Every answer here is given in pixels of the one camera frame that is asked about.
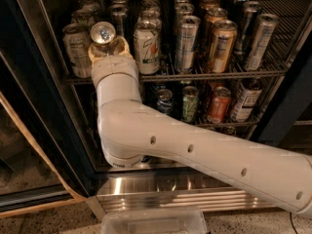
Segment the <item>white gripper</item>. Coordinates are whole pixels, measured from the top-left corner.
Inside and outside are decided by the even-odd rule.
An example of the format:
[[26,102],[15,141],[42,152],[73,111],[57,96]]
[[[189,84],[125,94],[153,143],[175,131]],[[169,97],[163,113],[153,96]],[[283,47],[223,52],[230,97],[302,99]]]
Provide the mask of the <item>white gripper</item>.
[[94,45],[89,46],[88,55],[90,61],[93,62],[91,78],[95,86],[105,77],[114,74],[125,74],[138,80],[137,64],[130,58],[131,52],[127,40],[122,36],[117,36],[115,43],[113,54],[118,56],[108,56],[100,59],[94,52]]

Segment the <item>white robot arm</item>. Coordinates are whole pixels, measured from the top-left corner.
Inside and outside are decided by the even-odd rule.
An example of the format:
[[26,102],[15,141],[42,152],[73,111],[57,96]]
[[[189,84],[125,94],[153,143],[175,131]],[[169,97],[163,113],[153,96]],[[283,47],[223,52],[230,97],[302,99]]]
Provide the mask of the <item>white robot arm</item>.
[[127,169],[143,155],[170,159],[285,211],[312,217],[312,159],[180,122],[142,103],[129,48],[90,54],[97,130],[106,161]]

